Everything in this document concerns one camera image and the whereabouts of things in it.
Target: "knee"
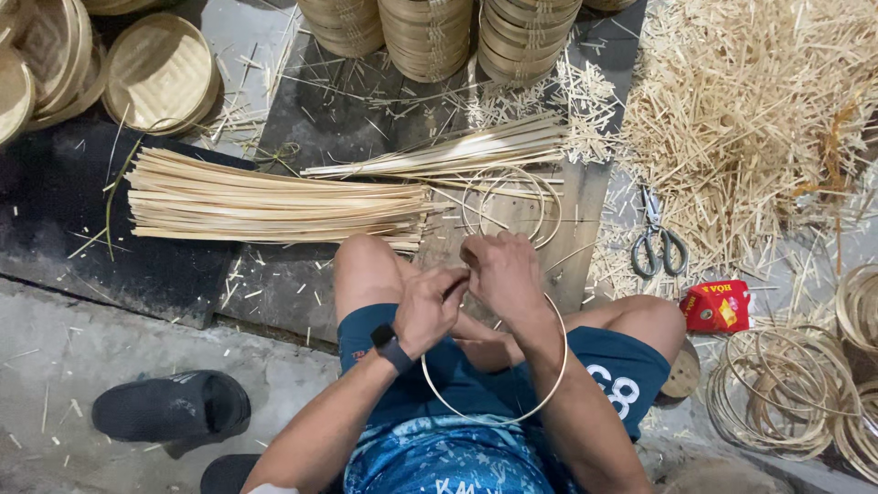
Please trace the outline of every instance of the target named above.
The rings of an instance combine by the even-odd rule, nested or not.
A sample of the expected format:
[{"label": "knee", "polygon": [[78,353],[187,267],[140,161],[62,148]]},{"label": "knee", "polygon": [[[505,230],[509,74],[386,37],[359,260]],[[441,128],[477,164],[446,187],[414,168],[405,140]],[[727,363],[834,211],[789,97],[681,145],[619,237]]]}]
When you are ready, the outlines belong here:
[{"label": "knee", "polygon": [[652,295],[632,295],[623,300],[627,302],[629,310],[650,321],[656,331],[679,338],[686,334],[686,318],[672,301]]},{"label": "knee", "polygon": [[342,242],[342,246],[335,253],[335,265],[349,260],[375,258],[386,252],[391,252],[390,245],[384,240],[372,235],[357,233],[349,236]]}]

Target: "smartwatch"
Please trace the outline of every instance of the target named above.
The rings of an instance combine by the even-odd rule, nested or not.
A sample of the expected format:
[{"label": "smartwatch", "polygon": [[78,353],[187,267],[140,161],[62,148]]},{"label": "smartwatch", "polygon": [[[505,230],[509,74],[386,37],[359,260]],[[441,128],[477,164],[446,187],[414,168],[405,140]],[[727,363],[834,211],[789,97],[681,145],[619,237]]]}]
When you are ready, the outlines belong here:
[{"label": "smartwatch", "polygon": [[414,362],[408,358],[408,354],[399,346],[399,338],[393,327],[384,323],[378,326],[371,334],[372,344],[378,355],[390,360],[399,374],[404,374],[412,367]]}]

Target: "scissors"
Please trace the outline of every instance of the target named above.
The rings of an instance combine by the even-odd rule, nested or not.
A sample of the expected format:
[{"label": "scissors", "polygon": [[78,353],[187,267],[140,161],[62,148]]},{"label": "scissors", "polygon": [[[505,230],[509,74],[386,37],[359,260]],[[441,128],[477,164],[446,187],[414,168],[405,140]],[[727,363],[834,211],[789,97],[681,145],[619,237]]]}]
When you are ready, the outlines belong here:
[{"label": "scissors", "polygon": [[[640,192],[643,194],[644,206],[646,207],[646,231],[637,238],[634,242],[634,247],[631,249],[631,264],[634,267],[634,272],[644,279],[652,278],[659,273],[659,263],[656,260],[656,253],[652,249],[651,241],[652,236],[658,233],[661,235],[664,247],[662,264],[665,265],[665,272],[671,276],[677,276],[685,271],[686,266],[689,264],[689,249],[676,233],[661,226],[661,206],[655,192],[647,188],[646,185],[640,186]],[[640,264],[640,246],[642,244],[646,245],[646,259],[650,263],[649,270],[645,270],[643,265]],[[680,264],[676,267],[671,264],[673,259],[672,247],[676,247],[680,253]]]}]

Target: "man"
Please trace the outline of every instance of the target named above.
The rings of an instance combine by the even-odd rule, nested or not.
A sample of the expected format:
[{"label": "man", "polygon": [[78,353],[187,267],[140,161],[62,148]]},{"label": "man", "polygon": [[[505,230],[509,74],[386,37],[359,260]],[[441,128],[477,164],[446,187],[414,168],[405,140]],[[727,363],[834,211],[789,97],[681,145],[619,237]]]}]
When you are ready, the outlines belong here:
[{"label": "man", "polygon": [[[408,367],[426,354],[452,406],[499,423],[551,391],[564,342],[524,235],[469,236],[461,253],[469,269],[418,272],[375,237],[342,245],[343,376],[278,434],[241,492],[317,492],[342,472],[345,492],[651,492],[632,440],[685,337],[677,307],[640,295],[564,317],[565,375],[538,419],[482,425]],[[467,290],[510,332],[460,312]]]}]

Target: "watch face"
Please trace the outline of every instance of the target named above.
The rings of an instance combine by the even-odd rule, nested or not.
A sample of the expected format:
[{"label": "watch face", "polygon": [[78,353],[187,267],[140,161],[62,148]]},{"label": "watch face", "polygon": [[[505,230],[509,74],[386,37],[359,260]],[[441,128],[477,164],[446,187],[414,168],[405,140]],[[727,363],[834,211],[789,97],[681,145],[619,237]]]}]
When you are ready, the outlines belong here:
[{"label": "watch face", "polygon": [[396,332],[393,331],[390,324],[381,324],[372,332],[372,344],[375,345],[376,348],[381,348],[382,346],[387,345],[395,336]]}]

